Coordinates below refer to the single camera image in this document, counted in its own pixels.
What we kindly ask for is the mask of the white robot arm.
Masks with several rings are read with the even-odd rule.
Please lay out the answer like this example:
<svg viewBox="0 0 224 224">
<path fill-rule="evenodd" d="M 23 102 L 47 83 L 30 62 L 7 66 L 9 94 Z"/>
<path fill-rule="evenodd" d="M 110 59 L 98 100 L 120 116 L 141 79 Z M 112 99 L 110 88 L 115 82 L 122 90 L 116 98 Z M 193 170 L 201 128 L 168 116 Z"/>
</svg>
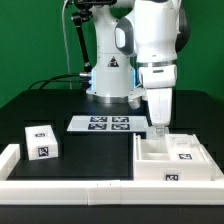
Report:
<svg viewBox="0 0 224 224">
<path fill-rule="evenodd" d="M 87 97 L 102 103 L 127 102 L 137 109 L 148 104 L 147 137 L 169 133 L 172 89 L 177 80 L 177 53 L 189 38 L 183 0 L 74 0 L 77 32 L 92 20 L 96 29 L 97 63 L 91 66 Z"/>
</svg>

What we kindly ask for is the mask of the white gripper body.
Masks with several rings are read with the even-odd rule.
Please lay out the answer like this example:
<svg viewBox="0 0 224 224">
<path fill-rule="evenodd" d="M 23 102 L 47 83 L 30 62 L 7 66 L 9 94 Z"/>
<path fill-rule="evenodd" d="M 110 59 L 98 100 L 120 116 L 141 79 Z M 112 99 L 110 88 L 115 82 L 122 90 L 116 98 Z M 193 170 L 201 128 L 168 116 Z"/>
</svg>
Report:
<svg viewBox="0 0 224 224">
<path fill-rule="evenodd" d="M 172 88 L 176 85 L 177 66 L 140 67 L 139 75 L 146 91 L 150 120 L 155 127 L 170 124 Z"/>
</svg>

